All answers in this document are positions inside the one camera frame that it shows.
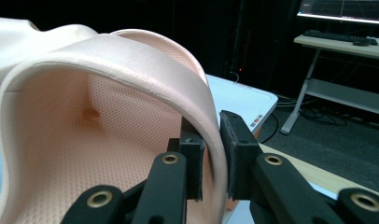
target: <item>desk leg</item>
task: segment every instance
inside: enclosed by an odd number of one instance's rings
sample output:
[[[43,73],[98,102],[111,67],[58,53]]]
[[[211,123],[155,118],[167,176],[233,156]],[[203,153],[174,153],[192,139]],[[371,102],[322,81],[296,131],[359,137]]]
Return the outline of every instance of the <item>desk leg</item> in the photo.
[[[308,74],[306,75],[305,81],[303,82],[300,95],[298,96],[297,104],[295,104],[294,110],[289,115],[288,119],[286,120],[286,123],[280,129],[280,133],[282,133],[282,134],[289,134],[292,126],[294,126],[295,121],[297,121],[297,118],[300,115],[300,107],[302,104],[302,100],[306,94],[306,90],[308,89],[308,83],[309,83],[309,80],[311,79],[312,73],[315,69],[317,58],[318,58],[319,54],[320,54],[320,49],[317,49],[315,52],[314,59],[312,60],[311,66],[309,67]]]

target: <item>beige foam padding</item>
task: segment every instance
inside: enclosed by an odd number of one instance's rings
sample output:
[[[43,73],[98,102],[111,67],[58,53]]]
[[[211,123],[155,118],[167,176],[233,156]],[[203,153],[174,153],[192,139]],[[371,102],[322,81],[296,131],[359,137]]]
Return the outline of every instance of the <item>beige foam padding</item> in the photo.
[[[166,53],[174,60],[182,63],[194,73],[198,74],[204,83],[208,85],[206,74],[195,57],[187,49],[183,48],[181,45],[166,36],[159,35],[151,31],[138,29],[118,30],[111,34],[147,44],[154,49],[158,49]]]
[[[0,18],[0,85],[18,63],[95,35],[85,25],[70,24],[40,31],[28,20]]]
[[[115,35],[21,63],[0,88],[0,223],[59,223],[86,189],[136,185],[181,117],[207,144],[204,199],[188,202],[187,222],[221,223],[226,159],[211,92],[191,69]]]

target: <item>white desk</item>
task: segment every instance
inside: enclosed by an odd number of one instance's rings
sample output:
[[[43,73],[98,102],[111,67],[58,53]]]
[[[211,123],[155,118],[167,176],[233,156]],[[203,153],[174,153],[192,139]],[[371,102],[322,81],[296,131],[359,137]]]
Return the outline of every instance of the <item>white desk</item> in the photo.
[[[277,97],[267,91],[261,91],[219,77],[207,76],[212,92],[216,113],[228,110],[239,114],[245,120],[247,127],[254,133],[268,118],[277,103]],[[0,160],[0,188],[2,171]]]
[[[303,82],[297,104],[295,104],[294,110],[281,128],[280,133],[289,134],[291,131],[291,128],[300,115],[299,111],[305,94],[379,114],[379,94],[357,90],[312,78],[312,74],[321,50],[353,54],[379,60],[379,46],[359,47],[348,42],[315,38],[304,35],[300,35],[295,38],[294,42],[303,44],[305,47],[314,48],[316,49],[316,53],[308,70],[308,74],[306,75],[306,79]]]

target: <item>white desk frame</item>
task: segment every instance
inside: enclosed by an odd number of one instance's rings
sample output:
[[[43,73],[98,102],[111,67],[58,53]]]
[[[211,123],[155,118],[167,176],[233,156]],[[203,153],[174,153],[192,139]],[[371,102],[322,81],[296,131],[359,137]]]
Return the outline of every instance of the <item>white desk frame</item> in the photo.
[[[295,38],[294,42],[302,44],[305,47],[314,48],[316,49],[316,53],[309,67],[306,79],[303,82],[294,110],[289,115],[286,123],[280,129],[280,133],[289,134],[291,131],[295,121],[300,115],[300,107],[305,94],[379,114],[379,94],[357,90],[312,78],[312,74],[321,50],[329,50],[379,59],[379,46],[359,47],[348,42],[321,39],[304,35],[300,35]]]

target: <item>beige padded brace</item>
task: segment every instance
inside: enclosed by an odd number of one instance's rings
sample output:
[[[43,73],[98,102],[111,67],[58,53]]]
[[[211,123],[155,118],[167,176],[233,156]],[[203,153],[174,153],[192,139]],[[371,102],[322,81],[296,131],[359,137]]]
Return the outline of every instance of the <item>beige padded brace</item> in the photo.
[[[59,223],[88,188],[134,186],[178,137],[181,117],[207,144],[204,199],[189,202],[187,221],[221,223],[227,165],[213,98],[199,74],[116,35],[16,66],[0,88],[0,223]]]

